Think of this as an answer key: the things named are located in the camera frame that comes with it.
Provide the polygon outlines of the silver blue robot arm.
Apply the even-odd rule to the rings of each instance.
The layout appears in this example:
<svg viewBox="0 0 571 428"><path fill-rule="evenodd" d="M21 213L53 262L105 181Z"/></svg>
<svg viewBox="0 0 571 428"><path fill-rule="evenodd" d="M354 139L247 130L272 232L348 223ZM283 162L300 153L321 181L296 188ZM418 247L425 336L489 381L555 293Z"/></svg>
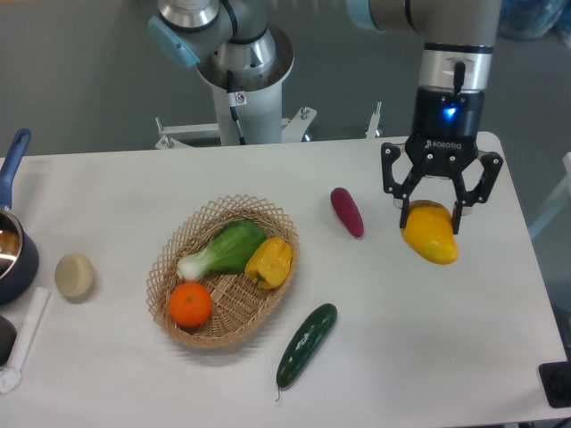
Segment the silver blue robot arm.
<svg viewBox="0 0 571 428"><path fill-rule="evenodd" d="M364 29L410 29L425 39L411 131L382 146L383 186L407 221L426 177L449 179L451 226L488 200L503 163L477 147L501 5L497 1L350 1ZM224 145L283 141L282 84L294 63L286 34L262 1L160 1L148 22L154 42L210 85Z"/></svg>

